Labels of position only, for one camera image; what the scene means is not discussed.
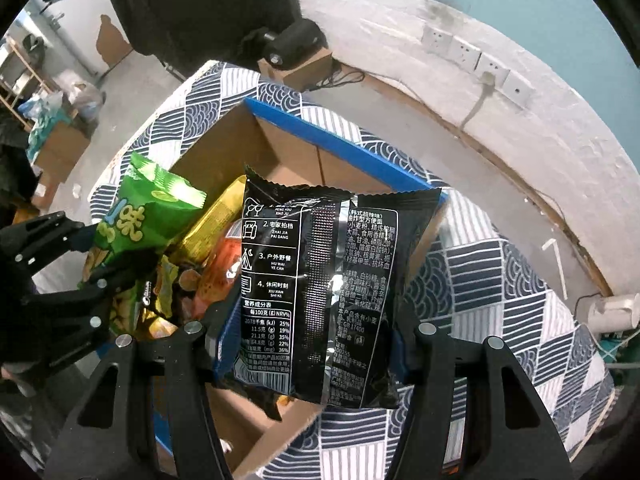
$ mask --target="robotic arm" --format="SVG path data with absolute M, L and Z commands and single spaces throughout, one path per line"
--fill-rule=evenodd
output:
M 157 263 L 152 251 L 123 254 L 79 290 L 36 294 L 31 276 L 66 251 L 89 250 L 95 227 L 55 213 L 0 230 L 0 364 L 37 388 L 50 374 L 108 339 L 111 298 Z M 101 360 L 70 413 L 44 478 L 172 478 L 158 469 L 150 380 L 166 377 L 169 428 L 182 480 L 231 480 L 205 384 L 214 381 L 220 329 L 239 282 L 202 322 L 137 342 L 129 335 Z M 415 383 L 388 480 L 568 480 L 572 470 L 556 428 L 529 378 L 498 337 L 482 344 L 450 337 L 400 309 L 407 376 Z M 460 461 L 443 471 L 454 380 L 468 384 Z

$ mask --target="green snack bag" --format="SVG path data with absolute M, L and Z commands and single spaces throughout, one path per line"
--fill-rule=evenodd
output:
M 84 264 L 83 281 L 95 267 L 108 264 L 124 251 L 153 248 L 159 258 L 194 221 L 206 197 L 206 193 L 181 176 L 133 152 L 116 203 L 96 229 L 94 247 Z M 148 288 L 146 283 L 138 283 L 135 290 L 124 291 L 114 298 L 111 312 L 114 332 L 135 331 L 140 297 L 144 301 Z

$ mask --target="blue and white tablecloth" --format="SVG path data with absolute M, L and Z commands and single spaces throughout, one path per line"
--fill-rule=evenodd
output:
M 421 320 L 481 342 L 501 336 L 532 380 L 570 457 L 614 399 L 591 336 L 487 214 L 406 154 L 338 114 L 260 74 L 210 61 L 162 104 L 106 168 L 90 195 L 92 219 L 110 209 L 133 150 L 170 168 L 220 117 L 247 97 L 283 109 L 377 153 L 449 195 L 449 209 L 409 295 Z M 270 479 L 384 478 L 398 445 L 412 389 L 397 410 L 326 408 L 288 449 L 261 468 Z M 446 462 L 460 456 L 465 383 L 455 390 Z

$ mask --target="silver strip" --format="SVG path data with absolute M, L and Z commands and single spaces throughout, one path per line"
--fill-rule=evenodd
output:
M 351 200 L 357 203 L 358 196 L 354 195 Z M 337 329 L 338 307 L 340 305 L 340 292 L 342 290 L 342 266 L 344 264 L 344 247 L 347 242 L 347 232 L 349 230 L 351 200 L 343 200 L 340 203 L 338 240 L 335 247 L 335 274 L 327 284 L 328 292 L 331 294 L 331 304 L 329 305 L 329 330 L 326 340 L 324 379 L 322 380 L 322 396 L 320 400 L 320 404 L 322 405 L 326 405 L 329 402 L 329 393 L 331 392 L 331 372 L 334 368 L 335 354 L 335 333 Z

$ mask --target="black snack bag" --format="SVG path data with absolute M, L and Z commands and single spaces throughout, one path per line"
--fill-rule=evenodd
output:
M 317 404 L 395 408 L 394 305 L 440 190 L 364 195 L 246 174 L 235 378 Z

